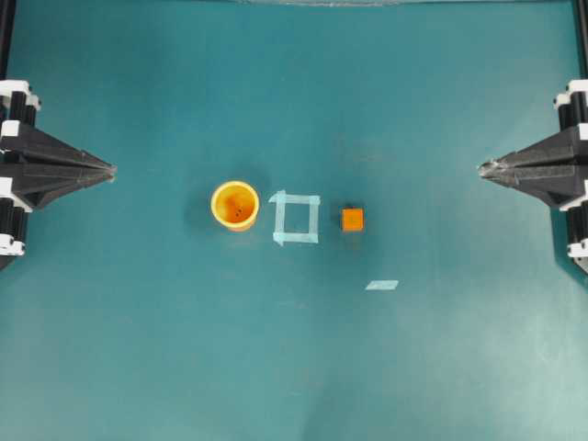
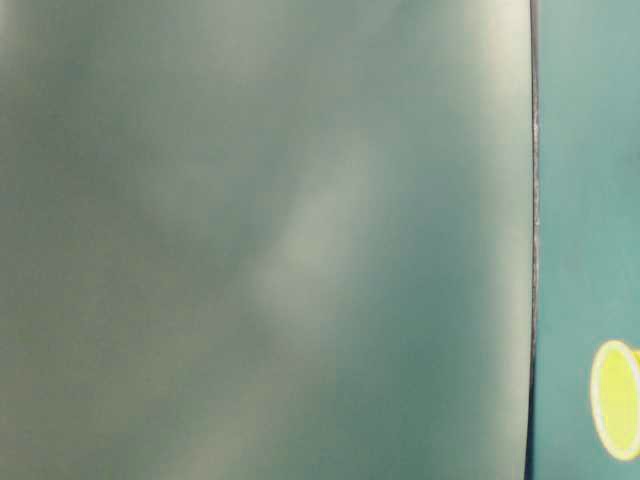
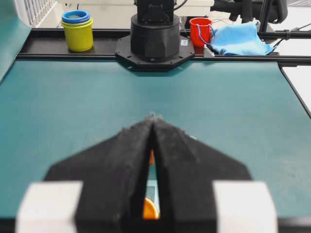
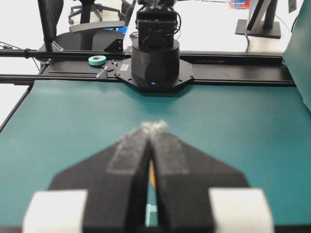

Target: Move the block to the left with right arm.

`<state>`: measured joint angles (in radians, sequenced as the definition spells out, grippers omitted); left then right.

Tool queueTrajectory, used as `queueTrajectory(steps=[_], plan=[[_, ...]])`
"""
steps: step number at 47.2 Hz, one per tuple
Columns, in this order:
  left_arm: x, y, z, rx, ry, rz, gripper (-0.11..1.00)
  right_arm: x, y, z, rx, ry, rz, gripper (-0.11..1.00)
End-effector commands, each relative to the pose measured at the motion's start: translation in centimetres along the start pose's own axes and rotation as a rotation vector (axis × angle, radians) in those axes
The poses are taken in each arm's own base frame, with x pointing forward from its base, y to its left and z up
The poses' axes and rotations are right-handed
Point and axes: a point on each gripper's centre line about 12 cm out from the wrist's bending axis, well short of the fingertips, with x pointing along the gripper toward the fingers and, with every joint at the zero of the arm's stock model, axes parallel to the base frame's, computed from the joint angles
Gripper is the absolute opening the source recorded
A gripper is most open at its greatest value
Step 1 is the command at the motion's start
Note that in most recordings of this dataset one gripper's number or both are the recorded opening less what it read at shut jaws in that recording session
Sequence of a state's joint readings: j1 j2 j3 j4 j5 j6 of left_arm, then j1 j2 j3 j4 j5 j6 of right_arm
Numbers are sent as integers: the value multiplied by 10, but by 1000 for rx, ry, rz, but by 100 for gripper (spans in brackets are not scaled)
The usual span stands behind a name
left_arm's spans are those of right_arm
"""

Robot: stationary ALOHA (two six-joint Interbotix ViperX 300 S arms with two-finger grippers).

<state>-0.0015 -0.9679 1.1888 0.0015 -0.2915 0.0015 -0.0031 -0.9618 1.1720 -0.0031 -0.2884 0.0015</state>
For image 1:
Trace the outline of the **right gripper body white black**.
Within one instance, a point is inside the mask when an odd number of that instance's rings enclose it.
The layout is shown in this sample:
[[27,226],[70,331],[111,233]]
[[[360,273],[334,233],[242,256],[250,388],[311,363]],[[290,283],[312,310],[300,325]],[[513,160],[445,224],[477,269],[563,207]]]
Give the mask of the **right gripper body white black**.
[[567,256],[587,273],[587,81],[572,80],[554,100],[560,118],[560,130],[571,130],[578,138],[577,152],[571,164],[579,167],[579,194],[563,204],[566,215]]

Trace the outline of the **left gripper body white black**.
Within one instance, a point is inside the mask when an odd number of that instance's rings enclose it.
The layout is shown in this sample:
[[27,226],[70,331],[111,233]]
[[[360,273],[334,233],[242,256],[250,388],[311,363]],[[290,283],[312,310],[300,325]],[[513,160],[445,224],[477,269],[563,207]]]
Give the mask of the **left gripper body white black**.
[[[20,127],[33,127],[39,98],[25,81],[1,82],[1,140],[14,141]],[[26,252],[28,215],[37,208],[40,192],[25,175],[31,160],[24,153],[1,147],[1,268],[6,269]]]

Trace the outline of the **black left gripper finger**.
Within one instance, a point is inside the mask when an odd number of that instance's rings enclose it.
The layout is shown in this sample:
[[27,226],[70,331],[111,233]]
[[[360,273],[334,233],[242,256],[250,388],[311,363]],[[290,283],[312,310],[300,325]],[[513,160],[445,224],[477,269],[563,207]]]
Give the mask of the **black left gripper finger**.
[[111,181],[116,167],[12,165],[11,194],[32,210],[43,209],[65,195]]
[[65,164],[116,173],[116,166],[93,154],[75,149],[48,133],[18,120],[5,120],[1,126],[1,151],[15,152],[27,159]]

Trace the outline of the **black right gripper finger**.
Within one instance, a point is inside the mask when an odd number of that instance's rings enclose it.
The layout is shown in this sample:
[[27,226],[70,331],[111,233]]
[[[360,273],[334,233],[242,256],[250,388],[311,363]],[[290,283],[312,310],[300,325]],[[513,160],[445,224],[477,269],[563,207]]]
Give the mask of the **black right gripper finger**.
[[481,178],[538,198],[553,209],[569,210],[587,201],[586,165],[503,167],[483,164]]
[[569,127],[520,151],[480,165],[479,175],[521,167],[587,165],[587,125]]

